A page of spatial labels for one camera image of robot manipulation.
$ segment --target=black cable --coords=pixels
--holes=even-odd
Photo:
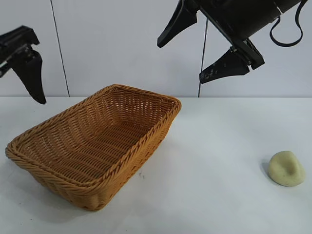
[[[300,37],[298,40],[296,40],[296,41],[294,41],[294,42],[292,42],[292,43],[281,43],[281,42],[279,42],[278,40],[276,40],[276,39],[274,38],[273,34],[272,34],[272,31],[273,31],[273,29],[281,22],[281,17],[279,16],[278,19],[277,19],[277,22],[274,24],[274,26],[273,26],[272,29],[270,30],[270,38],[272,39],[272,41],[273,41],[276,45],[282,46],[282,47],[292,47],[292,46],[294,46],[294,45],[297,45],[297,44],[302,40],[302,38],[303,38],[303,31],[302,31],[302,28],[301,28],[300,23],[299,23],[299,15],[300,15],[300,12],[301,12],[301,10],[302,10],[304,4],[306,4],[307,1],[308,1],[308,0],[302,0],[302,1],[301,1],[301,3],[300,3],[299,6],[298,6],[298,9],[297,9],[297,11],[296,11],[296,16],[295,16],[295,22],[296,22],[296,25],[298,26],[298,28],[300,29],[301,37]]]

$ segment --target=white tabletop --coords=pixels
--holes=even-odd
[[[6,158],[15,136],[83,98],[0,97],[1,234],[310,234],[312,99],[180,98],[154,155],[101,211],[41,187]],[[294,188],[266,175],[293,151],[307,171]]]

